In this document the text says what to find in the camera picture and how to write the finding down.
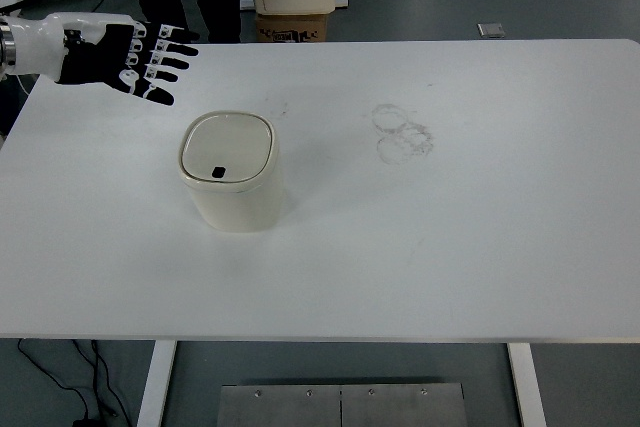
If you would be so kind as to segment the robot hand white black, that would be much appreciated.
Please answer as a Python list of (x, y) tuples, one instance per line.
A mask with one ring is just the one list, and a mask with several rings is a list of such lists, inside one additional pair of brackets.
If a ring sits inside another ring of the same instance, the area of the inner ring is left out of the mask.
[(102, 83), (171, 106), (159, 81), (175, 83), (198, 55), (199, 35), (128, 15), (53, 13), (42, 20), (1, 17), (1, 72), (35, 74), (60, 85)]

